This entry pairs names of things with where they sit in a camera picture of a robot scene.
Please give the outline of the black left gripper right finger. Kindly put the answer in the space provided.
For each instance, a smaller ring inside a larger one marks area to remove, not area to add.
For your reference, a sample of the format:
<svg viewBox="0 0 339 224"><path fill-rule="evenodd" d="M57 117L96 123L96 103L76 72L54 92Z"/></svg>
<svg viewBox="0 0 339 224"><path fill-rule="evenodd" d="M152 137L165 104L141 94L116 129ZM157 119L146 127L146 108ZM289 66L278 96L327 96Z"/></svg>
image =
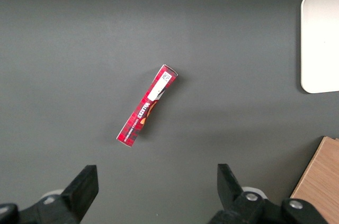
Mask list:
<svg viewBox="0 0 339 224"><path fill-rule="evenodd" d="M218 164L217 190L223 206L209 223L327 223L309 202L284 199L276 205L254 191L245 191L227 164Z"/></svg>

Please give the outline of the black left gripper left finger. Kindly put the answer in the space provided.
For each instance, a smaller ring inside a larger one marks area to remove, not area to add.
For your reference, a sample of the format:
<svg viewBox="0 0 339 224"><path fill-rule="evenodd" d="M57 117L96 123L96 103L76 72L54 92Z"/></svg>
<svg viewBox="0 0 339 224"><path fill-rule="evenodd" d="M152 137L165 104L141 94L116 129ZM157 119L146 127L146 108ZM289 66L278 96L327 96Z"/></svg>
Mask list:
<svg viewBox="0 0 339 224"><path fill-rule="evenodd" d="M2 203L1 223L81 223L98 192L97 167L87 165L64 190L48 192L24 210Z"/></svg>

